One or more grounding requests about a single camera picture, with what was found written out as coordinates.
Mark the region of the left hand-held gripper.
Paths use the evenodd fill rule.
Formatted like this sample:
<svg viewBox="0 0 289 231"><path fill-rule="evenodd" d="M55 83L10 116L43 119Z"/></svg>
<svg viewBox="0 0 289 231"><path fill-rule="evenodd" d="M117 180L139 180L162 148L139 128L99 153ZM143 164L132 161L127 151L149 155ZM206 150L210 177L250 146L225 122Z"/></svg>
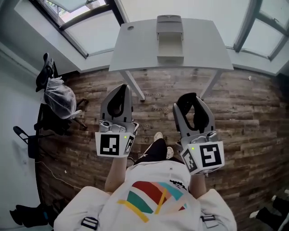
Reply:
<svg viewBox="0 0 289 231"><path fill-rule="evenodd" d="M131 89L126 84L114 88L101 103L99 131L95 133L100 157L127 157L137 135L138 123L132 119Z"/></svg>

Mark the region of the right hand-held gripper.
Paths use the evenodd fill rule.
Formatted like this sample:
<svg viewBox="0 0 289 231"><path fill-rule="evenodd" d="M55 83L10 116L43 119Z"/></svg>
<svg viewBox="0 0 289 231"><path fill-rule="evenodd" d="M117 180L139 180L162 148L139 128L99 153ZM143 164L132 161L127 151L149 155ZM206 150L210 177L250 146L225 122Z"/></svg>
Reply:
<svg viewBox="0 0 289 231"><path fill-rule="evenodd" d="M192 107L193 127L186 117ZM214 131L214 115L195 92L179 97L173 104L173 115L177 131L181 135L177 144L179 155L189 174L208 174L223 167L224 145Z"/></svg>

